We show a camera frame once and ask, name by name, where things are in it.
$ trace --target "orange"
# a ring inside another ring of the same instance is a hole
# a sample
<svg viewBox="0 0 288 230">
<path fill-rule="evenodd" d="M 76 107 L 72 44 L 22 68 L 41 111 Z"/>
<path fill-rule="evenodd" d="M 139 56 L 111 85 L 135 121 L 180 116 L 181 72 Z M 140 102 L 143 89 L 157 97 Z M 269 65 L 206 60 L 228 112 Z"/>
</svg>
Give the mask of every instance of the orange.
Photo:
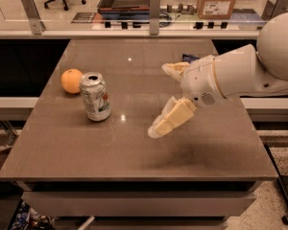
<svg viewBox="0 0 288 230">
<path fill-rule="evenodd" d="M 77 69 L 69 69 L 60 76 L 60 84 L 70 94 L 80 93 L 79 82 L 83 73 Z"/>
</svg>

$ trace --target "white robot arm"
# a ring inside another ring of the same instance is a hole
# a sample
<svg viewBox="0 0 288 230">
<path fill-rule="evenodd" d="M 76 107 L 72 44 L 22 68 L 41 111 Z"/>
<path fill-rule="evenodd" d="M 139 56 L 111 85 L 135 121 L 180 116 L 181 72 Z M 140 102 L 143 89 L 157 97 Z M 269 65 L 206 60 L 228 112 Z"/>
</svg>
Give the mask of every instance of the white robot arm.
<svg viewBox="0 0 288 230">
<path fill-rule="evenodd" d="M 167 65 L 163 70 L 180 82 L 182 96 L 199 107 L 221 103 L 231 96 L 288 95 L 288 13 L 263 27 L 257 39 L 257 52 L 247 45 L 217 57 L 203 57 L 180 69 Z M 158 119 L 166 120 L 168 116 Z M 169 132 L 156 135 L 155 129 L 156 122 L 149 129 L 154 138 Z"/>
</svg>

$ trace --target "can label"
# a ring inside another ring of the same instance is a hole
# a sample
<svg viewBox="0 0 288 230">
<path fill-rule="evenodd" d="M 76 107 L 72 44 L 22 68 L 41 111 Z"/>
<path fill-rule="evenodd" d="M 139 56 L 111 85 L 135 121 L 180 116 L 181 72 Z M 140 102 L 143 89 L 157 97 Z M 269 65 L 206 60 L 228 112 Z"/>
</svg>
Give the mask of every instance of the can label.
<svg viewBox="0 0 288 230">
<path fill-rule="evenodd" d="M 106 82 L 100 73 L 85 73 L 80 81 L 87 117 L 93 121 L 105 120 L 110 114 Z"/>
</svg>

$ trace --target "gray table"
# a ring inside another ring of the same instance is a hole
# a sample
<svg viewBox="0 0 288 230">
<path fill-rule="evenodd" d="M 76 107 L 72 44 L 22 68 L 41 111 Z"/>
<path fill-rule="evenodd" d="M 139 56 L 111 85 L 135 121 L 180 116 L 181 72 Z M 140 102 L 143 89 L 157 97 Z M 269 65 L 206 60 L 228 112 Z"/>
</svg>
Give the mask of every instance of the gray table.
<svg viewBox="0 0 288 230">
<path fill-rule="evenodd" d="M 182 53 L 203 57 L 215 51 L 209 40 L 72 40 L 0 179 L 31 189 L 25 200 L 52 216 L 223 221 L 242 214 L 254 201 L 252 191 L 277 175 L 239 99 L 198 108 L 163 138 L 147 135 L 167 100 L 181 97 L 161 65 L 181 61 Z M 60 75 L 68 68 L 105 77 L 112 108 L 107 120 L 89 121 L 81 96 L 64 92 Z"/>
</svg>

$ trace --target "silver can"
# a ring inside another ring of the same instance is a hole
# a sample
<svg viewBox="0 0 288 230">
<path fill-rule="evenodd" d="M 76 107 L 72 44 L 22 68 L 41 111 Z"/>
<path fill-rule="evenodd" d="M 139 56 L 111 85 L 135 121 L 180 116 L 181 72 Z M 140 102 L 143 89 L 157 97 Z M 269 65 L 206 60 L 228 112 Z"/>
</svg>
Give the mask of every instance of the silver can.
<svg viewBox="0 0 288 230">
<path fill-rule="evenodd" d="M 80 92 L 83 97 L 87 117 L 93 121 L 105 120 L 111 113 L 108 92 L 103 76 L 97 72 L 83 74 L 80 80 Z"/>
</svg>

